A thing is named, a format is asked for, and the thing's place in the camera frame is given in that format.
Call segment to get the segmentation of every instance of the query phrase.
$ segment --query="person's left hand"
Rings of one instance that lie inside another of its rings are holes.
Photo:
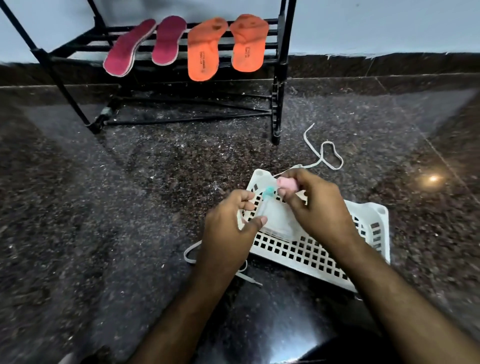
[[[208,212],[195,267],[197,274],[220,279],[227,285],[233,279],[247,259],[255,235],[267,222],[266,216],[257,216],[239,230],[237,212],[254,210],[255,205],[249,202],[254,197],[253,192],[235,190]]]

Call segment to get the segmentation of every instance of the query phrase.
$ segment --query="forearm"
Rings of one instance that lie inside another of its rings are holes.
[[[476,344],[410,287],[370,246],[354,238],[332,254],[406,363],[480,363]]]
[[[213,283],[194,271],[187,287],[164,310],[128,363],[187,363],[229,282]]]

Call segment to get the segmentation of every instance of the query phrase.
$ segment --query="black metal rack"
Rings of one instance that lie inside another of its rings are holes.
[[[283,107],[283,97],[284,97],[284,88],[285,81],[287,79],[288,71],[288,46],[290,43],[290,33],[293,23],[293,15],[295,12],[296,0],[289,0],[287,5],[287,0],[281,0],[280,3],[280,13],[278,18],[275,19],[266,19],[269,25],[276,25],[276,29],[270,28],[268,35],[276,36],[276,42],[267,42],[266,49],[275,49],[275,55],[265,55],[263,67],[273,66],[274,68],[274,78],[272,82],[272,89],[269,95],[256,95],[256,94],[237,94],[239,97],[256,97],[260,99],[269,100],[268,109],[260,109],[255,107],[248,107],[242,104],[231,104],[212,101],[211,99],[198,99],[196,98],[178,98],[178,97],[138,97],[132,94],[133,91],[137,90],[147,90],[148,87],[153,87],[152,84],[143,84],[141,85],[138,82],[131,82],[129,77],[119,78],[120,89],[119,92],[112,97],[108,102],[107,106],[102,110],[102,112],[96,117],[94,121],[90,121],[85,114],[82,112],[78,103],[74,100],[71,94],[68,92],[65,84],[59,77],[59,75],[54,70],[55,63],[70,63],[70,64],[93,64],[94,61],[86,60],[77,60],[69,58],[72,54],[78,51],[82,52],[108,52],[113,47],[113,41],[115,41],[121,33],[126,33],[132,30],[133,26],[106,26],[105,22],[100,15],[94,0],[87,0],[88,4],[92,8],[94,13],[95,25],[90,30],[81,34],[72,41],[64,44],[63,46],[53,50],[48,53],[42,48],[38,48],[30,36],[27,34],[25,29],[22,27],[18,19],[11,12],[9,7],[6,5],[4,0],[0,0],[0,8],[3,10],[7,18],[10,20],[12,25],[15,27],[17,32],[22,36],[24,41],[30,48],[30,51],[37,58],[40,65],[47,71],[47,73],[52,78],[53,82],[57,85],[60,92],[65,96],[71,107],[75,110],[78,116],[82,119],[83,123],[88,127],[93,133],[99,133],[104,126],[107,125],[146,125],[146,124],[164,124],[172,122],[192,122],[192,121],[215,121],[215,120],[230,120],[236,118],[249,118],[249,117],[259,117],[259,116],[270,116],[271,117],[271,136],[272,142],[275,145],[278,145],[280,142],[281,134],[281,119],[282,119],[282,107]],[[198,23],[187,24],[187,29],[191,29]],[[187,37],[187,32],[184,32],[182,38]],[[155,39],[156,34],[152,34],[148,39]],[[221,43],[218,45],[218,50],[233,50],[233,36],[230,31],[227,31],[223,38],[230,38],[230,42]],[[93,41],[106,41],[108,45],[90,45]],[[150,45],[141,45],[137,52],[152,52],[153,46]],[[179,51],[186,51],[186,45],[179,45]],[[136,60],[134,63],[135,68],[148,69],[151,72],[165,72],[166,70],[182,70],[187,68],[186,59],[178,59],[171,66],[154,66],[151,59],[150,60]],[[231,68],[230,57],[220,57],[219,69],[221,68]],[[140,103],[184,103],[184,104],[202,104],[202,105],[212,105],[221,108],[229,109],[239,109],[243,111],[250,111],[249,113],[228,113],[228,114],[218,114],[218,115],[204,115],[195,118],[183,118],[183,119],[146,119],[146,120],[126,120],[118,121],[112,120],[111,117],[115,112],[119,110],[125,103],[128,102],[140,102]]]

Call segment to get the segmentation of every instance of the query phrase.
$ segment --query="orange insole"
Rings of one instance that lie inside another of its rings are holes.
[[[237,71],[254,72],[264,62],[268,23],[251,14],[242,14],[230,25],[235,39],[232,65]]]
[[[194,81],[206,81],[218,70],[218,41],[228,28],[223,18],[213,18],[188,32],[188,76]]]

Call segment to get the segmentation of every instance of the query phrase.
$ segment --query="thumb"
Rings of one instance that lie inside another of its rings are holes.
[[[257,216],[245,224],[242,231],[254,236],[267,223],[267,216]]]
[[[297,196],[295,191],[288,188],[279,188],[278,194],[291,207],[293,213],[295,214],[295,217],[298,220],[299,216],[306,210],[305,204],[303,203],[302,199]]]

